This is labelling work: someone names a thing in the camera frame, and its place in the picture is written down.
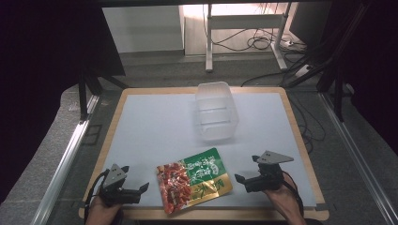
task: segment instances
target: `wire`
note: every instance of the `wire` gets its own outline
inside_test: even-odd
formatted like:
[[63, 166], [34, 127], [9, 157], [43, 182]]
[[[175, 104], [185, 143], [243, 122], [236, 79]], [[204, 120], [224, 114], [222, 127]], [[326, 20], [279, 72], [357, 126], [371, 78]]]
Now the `wire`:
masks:
[[298, 65], [296, 66], [296, 64], [297, 64], [300, 60], [302, 60], [305, 56], [306, 56], [306, 55], [302, 56], [302, 57], [301, 57], [295, 64], [293, 64], [287, 71], [284, 71], [284, 72], [277, 72], [277, 73], [270, 73], [270, 74], [265, 74], [265, 75], [260, 75], [260, 76], [254, 77], [254, 78], [250, 78], [249, 80], [243, 82], [240, 86], [243, 87], [243, 86], [244, 86], [246, 83], [248, 83], [248, 82], [252, 82], [252, 81], [255, 81], [255, 80], [258, 80], [258, 79], [261, 79], [261, 78], [265, 78], [265, 77], [268, 77], [268, 76], [276, 76], [276, 75], [283, 75], [283, 79], [282, 79], [282, 81], [278, 84], [278, 86], [284, 86], [284, 80], [285, 80], [285, 77], [287, 76], [287, 74], [291, 73], [292, 71], [293, 71], [294, 74], [295, 74], [296, 71], [298, 71], [298, 70], [302, 67], [302, 65], [304, 65], [304, 64], [307, 62], [307, 61], [304, 61], [303, 63], [300, 63], [300, 64], [298, 64]]
[[307, 119], [304, 115], [304, 112], [301, 110], [301, 108], [295, 103], [295, 101], [293, 101], [293, 99], [291, 97], [288, 97], [289, 101], [292, 103], [292, 105], [298, 110], [298, 113], [300, 114], [302, 120], [303, 120], [303, 124], [304, 125], [300, 125], [298, 126], [299, 128], [302, 128], [303, 130], [300, 131], [301, 133], [301, 137], [304, 140], [304, 143], [306, 145], [310, 145], [308, 148], [308, 153], [311, 154], [314, 150], [314, 144], [313, 141], [318, 141], [318, 142], [322, 142], [325, 140], [326, 138], [326, 130], [325, 128], [322, 126], [322, 124], [320, 123], [320, 121], [306, 108], [301, 104], [301, 101], [299, 100], [299, 98], [295, 95], [295, 93], [292, 93], [292, 95], [294, 96], [294, 98], [296, 99], [298, 105], [304, 109], [304, 111], [309, 114], [313, 120], [319, 125], [319, 127], [322, 130], [322, 135], [320, 138], [315, 138], [313, 132], [308, 128], [308, 122]]
[[[272, 42], [273, 38], [276, 38], [276, 35], [273, 34], [273, 31], [271, 33], [269, 31], [267, 31], [266, 29], [258, 29], [258, 30], [261, 30], [264, 33], [269, 34], [269, 38], [268, 39], [270, 39], [271, 42]], [[288, 33], [283, 33], [283, 36], [290, 36], [290, 39], [286, 40], [284, 38], [281, 38], [281, 42], [289, 41], [289, 42], [292, 42], [292, 44], [294, 44], [294, 45], [300, 45], [300, 46], [303, 46], [303, 47], [302, 47], [302, 50], [294, 50], [294, 49], [286, 48], [286, 47], [284, 47], [284, 45], [280, 44], [279, 47], [282, 50], [282, 52], [285, 52], [285, 53], [306, 53], [307, 45], [305, 43], [293, 42], [292, 41], [293, 40], [292, 36], [290, 34], [288, 34]]]
[[[336, 38], [342, 34], [342, 32], [344, 31], [344, 28], [347, 27], [350, 19], [352, 19], [352, 15], [347, 14], [345, 16], [344, 20], [341, 22], [341, 24], [333, 31], [333, 33], [327, 39], [325, 39], [322, 43], [320, 43], [313, 49], [308, 50], [305, 53], [305, 55], [301, 59], [298, 60], [298, 62], [303, 60], [303, 62], [301, 63], [302, 65], [305, 65], [309, 62], [312, 62], [313, 64], [315, 64], [314, 59], [322, 56], [323, 54], [324, 55], [329, 54], [329, 51], [331, 51], [333, 49], [333, 46], [335, 45], [334, 42], [335, 42]], [[324, 62], [320, 63], [319, 65], [313, 65], [313, 67], [315, 69], [318, 68], [319, 72], [321, 72], [325, 68], [327, 68], [328, 65], [330, 65], [330, 63], [328, 63], [328, 61], [331, 59], [332, 59], [331, 56], [329, 56], [326, 60], [324, 60]], [[288, 73], [285, 73], [283, 76], [283, 81], [281, 82], [281, 87], [286, 87], [286, 83], [285, 83], [286, 78], [288, 77], [287, 79], [289, 79], [289, 78], [293, 77], [296, 74], [296, 72], [293, 72], [292, 74], [290, 74], [289, 77], [288, 77]]]
[[[266, 4], [265, 7], [264, 7], [264, 10], [263, 10], [263, 12], [262, 12], [263, 14], [266, 14], [267, 5], [268, 5], [268, 4]], [[259, 6], [257, 9], [262, 8], [263, 6], [264, 6], [264, 4], [260, 4], [260, 6]], [[204, 30], [205, 30], [205, 35], [206, 35], [206, 37], [207, 37], [207, 36], [208, 36], [208, 33], [207, 33], [207, 30], [206, 30], [205, 5], [202, 5], [202, 14], [203, 14], [203, 26], [204, 26]], [[243, 51], [246, 51], [246, 50], [249, 50], [249, 49], [256, 49], [256, 50], [263, 51], [263, 50], [266, 50], [266, 49], [270, 46], [270, 43], [272, 42], [273, 38], [276, 37], [275, 35], [273, 35], [273, 29], [272, 29], [272, 33], [268, 32], [268, 31], [266, 31], [266, 30], [264, 30], [264, 29], [256, 29], [255, 32], [254, 32], [253, 37], [251, 37], [251, 38], [249, 38], [249, 39], [247, 40], [247, 45], [248, 45], [247, 48], [243, 48], [243, 49], [233, 49], [233, 48], [230, 48], [230, 47], [228, 47], [228, 46], [222, 44], [222, 43], [225, 42], [226, 40], [228, 40], [228, 39], [230, 39], [230, 38], [233, 38], [233, 37], [237, 36], [238, 34], [241, 34], [241, 33], [245, 32], [245, 31], [249, 31], [249, 30], [253, 30], [253, 29], [242, 29], [242, 30], [236, 32], [234, 35], [232, 35], [232, 36], [230, 36], [230, 37], [227, 37], [227, 38], [225, 38], [225, 39], [223, 39], [223, 40], [220, 40], [220, 41], [214, 41], [213, 39], [211, 39], [211, 43], [214, 44], [214, 45], [218, 45], [218, 46], [224, 47], [225, 49], [228, 49], [228, 50], [234, 51], [234, 52], [243, 52]], [[261, 36], [261, 37], [257, 36], [256, 34], [257, 34], [258, 31], [260, 31], [260, 30], [263, 31], [263, 33], [268, 33], [268, 34], [270, 34], [270, 37], [266, 37], [265, 35], [263, 35], [263, 36]], [[265, 46], [265, 47], [258, 47], [258, 46], [256, 45], [256, 44], [258, 44], [258, 43], [266, 43], [266, 46]]]
[[288, 70], [288, 72], [284, 73], [282, 77], [282, 81], [279, 83], [280, 87], [285, 87], [286, 80], [290, 79], [291, 77], [295, 76], [295, 74], [302, 68], [302, 66], [306, 65], [310, 62], [311, 57], [308, 54], [304, 54], [298, 61], [296, 61]]
[[285, 53], [285, 54], [283, 55], [284, 60], [286, 60], [287, 62], [289, 62], [289, 63], [296, 63], [296, 61], [293, 61], [293, 60], [291, 60], [291, 59], [289, 59], [289, 58], [287, 57], [287, 55], [289, 55], [289, 54], [299, 54], [299, 53], [296, 53], [296, 52], [287, 52], [287, 53]]
[[88, 213], [89, 213], [88, 210], [90, 209], [91, 199], [94, 196], [94, 188], [97, 185], [98, 181], [101, 179], [101, 177], [106, 176], [108, 173], [109, 173], [109, 169], [106, 169], [106, 171], [100, 173], [99, 176], [94, 181], [93, 186], [88, 191], [87, 199], [85, 200], [85, 203], [84, 203], [84, 224], [87, 222]]
[[295, 198], [296, 198], [296, 201], [298, 202], [298, 209], [299, 209], [299, 212], [301, 213], [302, 216], [304, 216], [304, 205], [303, 205], [303, 203], [302, 203], [301, 197], [299, 196], [298, 186], [296, 185], [295, 181], [293, 180], [293, 177], [292, 177], [289, 173], [287, 173], [287, 172], [285, 172], [285, 171], [283, 171], [283, 173], [290, 177], [290, 179], [292, 180], [293, 185], [294, 185], [295, 187], [292, 187], [292, 186], [291, 186], [289, 183], [287, 183], [285, 180], [282, 181], [282, 184], [283, 184], [285, 187], [287, 187], [290, 191], [292, 191], [293, 195], [294, 195]]

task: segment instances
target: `human hand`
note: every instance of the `human hand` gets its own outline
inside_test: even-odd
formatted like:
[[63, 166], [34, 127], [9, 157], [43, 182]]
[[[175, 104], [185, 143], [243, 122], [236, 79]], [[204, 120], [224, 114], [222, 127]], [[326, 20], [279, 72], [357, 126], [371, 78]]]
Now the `human hand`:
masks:
[[109, 207], [103, 202], [101, 197], [96, 196], [90, 204], [85, 225], [110, 225], [121, 207], [121, 204], [114, 204]]
[[[283, 173], [284, 180], [291, 186], [295, 187], [292, 178]], [[263, 190], [271, 200], [275, 209], [286, 219], [289, 225], [305, 225], [304, 217], [299, 211], [299, 204], [295, 195], [286, 186], [282, 185], [277, 190]]]

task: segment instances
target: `clear plastic container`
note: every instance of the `clear plastic container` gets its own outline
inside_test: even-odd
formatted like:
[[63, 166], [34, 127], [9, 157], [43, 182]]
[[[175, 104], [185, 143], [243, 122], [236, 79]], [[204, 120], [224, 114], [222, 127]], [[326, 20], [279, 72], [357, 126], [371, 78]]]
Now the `clear plastic container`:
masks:
[[228, 83], [199, 84], [196, 107], [203, 139], [222, 140], [234, 135], [239, 119]]

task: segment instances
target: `black cable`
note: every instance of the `black cable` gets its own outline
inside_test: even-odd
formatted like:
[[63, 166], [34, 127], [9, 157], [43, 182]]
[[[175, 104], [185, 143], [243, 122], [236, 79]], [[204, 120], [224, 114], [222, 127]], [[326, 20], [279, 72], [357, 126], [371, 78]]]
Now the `black cable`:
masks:
[[307, 53], [307, 49], [289, 49], [284, 47], [283, 45], [279, 46], [281, 53], [296, 53], [296, 54], [305, 54]]
[[106, 176], [108, 173], [109, 173], [109, 169], [106, 169], [106, 171], [100, 173], [99, 176], [94, 181], [93, 186], [88, 191], [87, 199], [85, 199], [85, 203], [84, 203], [84, 224], [87, 222], [88, 213], [89, 213], [88, 210], [90, 209], [91, 199], [94, 196], [94, 194], [93, 194], [94, 188], [96, 187], [96, 185], [97, 185], [98, 181], [101, 179], [101, 177]]
[[[268, 33], [272, 38], [275, 38], [275, 37], [276, 37], [276, 35], [274, 35], [273, 33], [269, 32], [269, 31], [267, 31], [266, 29], [259, 29], [259, 30], [263, 31], [264, 33]], [[305, 43], [293, 42], [293, 44], [298, 44], [298, 45], [304, 45], [304, 46], [306, 46]]]
[[289, 69], [288, 72], [286, 72], [283, 77], [282, 81], [279, 83], [280, 87], [285, 87], [285, 81], [287, 79], [290, 79], [291, 77], [295, 76], [296, 73], [302, 68], [302, 66], [307, 65], [308, 62], [311, 61], [311, 57], [308, 54], [304, 54], [298, 61], [296, 61]]
[[[304, 61], [305, 63], [302, 63], [302, 65], [305, 65], [306, 62], [310, 62], [311, 60], [314, 60], [316, 57], [327, 53], [329, 50], [331, 50], [333, 48], [333, 44], [335, 42], [335, 39], [341, 35], [341, 33], [343, 32], [344, 28], [346, 28], [346, 26], [348, 25], [348, 22], [350, 21], [349, 19], [352, 17], [352, 15], [348, 14], [345, 16], [343, 22], [333, 31], [333, 33], [327, 38], [325, 39], [322, 43], [320, 43], [319, 45], [317, 45], [316, 47], [314, 47], [313, 49], [309, 50], [306, 52], [304, 57], [307, 57], [307, 59]], [[324, 70], [325, 68], [328, 67], [328, 65], [324, 65], [328, 62], [329, 59], [326, 59], [325, 62], [321, 63], [319, 65], [319, 72], [321, 72], [322, 70]], [[293, 74], [290, 75], [289, 78], [293, 77], [296, 74], [296, 72], [294, 72]], [[284, 74], [283, 76], [283, 81], [281, 82], [281, 87], [286, 87], [285, 84], [285, 80], [287, 77], [287, 73]]]
[[[341, 23], [341, 25], [340, 25], [337, 29], [335, 29], [335, 30], [333, 31], [333, 33], [332, 33], [326, 40], [324, 40], [321, 44], [319, 44], [318, 46], [316, 46], [315, 48], [313, 48], [313, 49], [311, 50], [311, 52], [308, 52], [308, 54], [314, 54], [314, 55], [310, 55], [310, 56], [311, 56], [312, 58], [315, 58], [315, 57], [318, 56], [319, 54], [324, 53], [324, 51], [322, 51], [323, 49], [329, 49], [329, 48], [331, 48], [331, 45], [332, 45], [334, 39], [337, 38], [338, 35], [339, 35], [339, 34], [341, 33], [341, 31], [343, 30], [343, 28], [346, 27], [346, 25], [347, 25], [347, 23], [348, 23], [348, 21], [349, 21], [348, 19], [349, 19], [350, 17], [351, 17], [350, 15], [346, 15], [345, 18], [343, 19], [343, 22]], [[205, 33], [206, 33], [206, 36], [207, 36], [206, 25], [205, 25], [205, 5], [203, 5], [203, 22], [204, 22]], [[242, 33], [243, 31], [246, 31], [246, 30], [248, 30], [248, 29], [241, 30], [241, 31], [237, 32], [236, 34], [232, 35], [231, 37], [234, 37], [234, 36], [236, 36], [237, 34], [240, 34], [240, 33]], [[267, 32], [267, 33], [270, 34], [270, 41], [272, 41], [273, 38], [276, 37], [276, 36], [273, 35], [273, 29], [272, 29], [272, 33], [268, 32], [268, 31], [265, 31], [265, 30], [263, 30], [263, 32]], [[249, 44], [249, 42], [250, 42], [249, 40], [248, 40], [248, 45], [249, 45], [249, 47], [248, 47], [248, 48], [245, 48], [245, 49], [241, 49], [241, 50], [232, 49], [232, 48], [229, 48], [229, 47], [227, 47], [227, 46], [221, 44], [222, 42], [226, 41], [227, 39], [229, 39], [229, 38], [231, 38], [231, 37], [228, 37], [228, 38], [226, 38], [225, 40], [218, 41], [218, 42], [215, 42], [215, 41], [213, 41], [213, 40], [211, 40], [211, 41], [212, 41], [212, 43], [215, 44], [215, 45], [222, 46], [222, 47], [224, 47], [224, 48], [226, 48], [226, 49], [229, 49], [229, 50], [235, 51], [235, 52], [242, 52], [242, 51], [248, 50], [248, 49], [250, 49], [250, 48], [256, 48], [256, 46], [255, 46], [255, 41], [253, 42], [252, 45], [250, 45], [250, 44]]]
[[295, 187], [292, 187], [292, 186], [291, 186], [289, 183], [287, 183], [285, 180], [282, 181], [282, 184], [283, 184], [285, 187], [287, 187], [290, 191], [292, 191], [293, 195], [294, 195], [295, 198], [296, 198], [296, 201], [298, 202], [298, 209], [299, 209], [299, 212], [300, 212], [301, 215], [304, 217], [304, 205], [303, 205], [303, 203], [302, 203], [301, 197], [299, 196], [298, 186], [296, 185], [295, 181], [293, 180], [292, 176], [290, 176], [289, 173], [287, 173], [287, 172], [283, 172], [283, 173], [290, 177], [290, 179], [292, 180], [293, 185], [294, 185]]
[[307, 147], [307, 153], [311, 154], [313, 152], [313, 150], [314, 150], [314, 143], [313, 143], [313, 140], [312, 140], [312, 137], [311, 137], [313, 135], [313, 133], [311, 132], [310, 129], [307, 129], [307, 131], [310, 132], [310, 136], [301, 135], [301, 137], [304, 140], [304, 144], [305, 145], [309, 145], [309, 147]]
[[261, 14], [266, 14], [266, 8], [267, 8], [268, 3], [266, 3], [266, 5], [264, 6], [264, 3], [261, 3]]
[[[320, 54], [322, 54], [322, 53], [323, 53], [322, 50], [324, 49], [324, 46], [327, 46], [328, 43], [329, 43], [329, 39], [327, 39], [326, 41], [324, 41], [324, 42], [321, 43], [320, 45], [316, 46], [315, 48], [313, 48], [313, 49], [307, 51], [307, 52], [304, 54], [304, 56], [302, 56], [295, 64], [293, 64], [293, 66], [295, 66], [298, 62], [300, 62], [301, 60], [304, 60], [304, 61], [300, 64], [300, 66], [298, 66], [298, 67], [295, 68], [296, 71], [293, 70], [293, 69], [290, 69], [290, 72], [292, 72], [292, 73], [290, 74], [290, 76], [289, 76], [287, 79], [290, 79], [291, 77], [295, 76], [296, 73], [299, 71], [299, 69], [300, 69], [303, 65], [309, 64], [312, 60], [314, 60], [314, 58], [316, 58], [317, 56], [319, 56]], [[323, 64], [320, 64], [320, 65], [319, 65], [320, 68], [321, 68], [321, 70], [324, 69], [324, 67], [323, 67], [324, 65], [323, 65]], [[287, 79], [286, 79], [287, 75], [288, 75], [287, 73], [284, 74], [283, 80], [282, 80], [281, 83], [280, 83], [280, 87], [286, 87], [285, 81], [287, 80]]]
[[302, 67], [302, 65], [304, 65], [305, 62], [307, 62], [307, 61], [305, 61], [304, 63], [301, 63], [301, 64], [299, 64], [298, 66], [295, 67], [295, 65], [296, 65], [300, 60], [302, 60], [303, 58], [305, 58], [305, 56], [306, 56], [306, 55], [302, 56], [302, 57], [301, 57], [295, 64], [293, 64], [292, 67], [290, 67], [290, 69], [288, 69], [287, 71], [284, 71], [284, 72], [277, 72], [277, 73], [270, 73], [270, 74], [265, 74], [265, 75], [260, 75], [260, 76], [254, 77], [254, 78], [250, 78], [249, 80], [243, 82], [240, 86], [243, 87], [246, 83], [251, 82], [251, 81], [254, 81], [254, 80], [257, 80], [257, 79], [265, 78], [265, 77], [268, 77], [268, 76], [281, 75], [281, 74], [283, 74], [283, 79], [282, 79], [282, 81], [281, 81], [278, 85], [279, 85], [279, 86], [283, 86], [286, 75], [287, 75], [288, 73], [292, 72], [292, 71], [297, 71], [297, 70], [299, 70], [299, 69]]
[[325, 138], [326, 138], [326, 130], [325, 130], [325, 128], [322, 126], [321, 122], [320, 122], [318, 119], [316, 119], [316, 117], [315, 117], [309, 110], [307, 110], [306, 107], [304, 107], [304, 106], [301, 104], [301, 101], [299, 100], [299, 98], [298, 98], [294, 93], [293, 93], [293, 96], [294, 96], [295, 99], [298, 101], [298, 104], [301, 106], [301, 108], [304, 109], [304, 111], [307, 112], [307, 113], [313, 118], [313, 120], [314, 120], [314, 121], [321, 127], [321, 129], [322, 129], [323, 135], [322, 135], [321, 138], [316, 139], [316, 138], [313, 137], [313, 135], [311, 135], [311, 139], [312, 139], [312, 140], [315, 140], [315, 141], [319, 141], [319, 142], [324, 141]]
[[[207, 30], [206, 30], [206, 23], [205, 23], [205, 5], [202, 5], [202, 13], [203, 13], [203, 26], [204, 26], [204, 30], [205, 30], [205, 35], [206, 35], [206, 37], [207, 37]], [[263, 51], [263, 50], [266, 50], [266, 49], [270, 46], [271, 39], [269, 39], [268, 37], [264, 37], [264, 36], [262, 36], [262, 37], [257, 37], [257, 36], [256, 36], [257, 32], [258, 32], [259, 30], [262, 30], [262, 29], [256, 29], [256, 31], [255, 31], [253, 37], [251, 37], [251, 38], [249, 38], [249, 39], [247, 40], [247, 42], [246, 42], [247, 45], [248, 45], [247, 48], [244, 48], [244, 49], [233, 49], [233, 48], [230, 48], [230, 47], [228, 47], [228, 46], [225, 46], [225, 45], [221, 44], [221, 43], [225, 42], [226, 40], [228, 40], [228, 39], [230, 39], [230, 38], [233, 38], [233, 37], [235, 37], [236, 35], [238, 35], [238, 34], [240, 34], [240, 33], [243, 33], [243, 32], [245, 32], [245, 31], [248, 31], [248, 30], [252, 30], [252, 29], [243, 29], [243, 30], [240, 30], [240, 31], [236, 32], [234, 35], [232, 35], [232, 36], [230, 36], [230, 37], [227, 37], [227, 38], [225, 38], [225, 39], [223, 39], [223, 40], [220, 40], [220, 41], [214, 41], [213, 39], [211, 39], [211, 43], [214, 44], [214, 45], [218, 45], [218, 46], [224, 47], [225, 49], [228, 49], [228, 50], [234, 51], [234, 52], [243, 52], [243, 51], [249, 50], [250, 48], [254, 48], [254, 49], [256, 49], [256, 50]], [[266, 46], [266, 47], [258, 47], [258, 46], [256, 45], [256, 43], [258, 43], [258, 42], [266, 42], [266, 43], [267, 43], [267, 46]]]
[[302, 120], [303, 120], [304, 125], [303, 125], [302, 127], [304, 128], [304, 130], [300, 132], [300, 133], [301, 133], [301, 137], [307, 137], [307, 136], [306, 136], [306, 133], [307, 133], [307, 131], [308, 131], [307, 118], [305, 117], [304, 113], [303, 113], [302, 110], [299, 108], [299, 106], [292, 100], [292, 98], [290, 98], [290, 96], [287, 96], [287, 98], [288, 98], [289, 101], [292, 103], [292, 105], [293, 105], [294, 107], [296, 107], [296, 109], [298, 110], [298, 113], [300, 114], [300, 116], [301, 116], [301, 118], [302, 118]]
[[283, 55], [284, 60], [286, 60], [287, 62], [289, 62], [289, 63], [296, 63], [297, 61], [293, 61], [293, 60], [291, 60], [291, 59], [289, 59], [289, 58], [287, 57], [287, 55], [289, 55], [289, 54], [299, 54], [299, 53], [287, 52], [287, 53], [285, 53], [285, 54]]

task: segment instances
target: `food package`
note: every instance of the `food package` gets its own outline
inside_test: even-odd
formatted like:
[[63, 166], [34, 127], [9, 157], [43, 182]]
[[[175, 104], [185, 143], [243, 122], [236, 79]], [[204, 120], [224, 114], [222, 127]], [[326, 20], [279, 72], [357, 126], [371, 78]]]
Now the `food package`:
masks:
[[232, 184], [216, 148], [157, 167], [164, 212], [174, 213], [229, 192]]

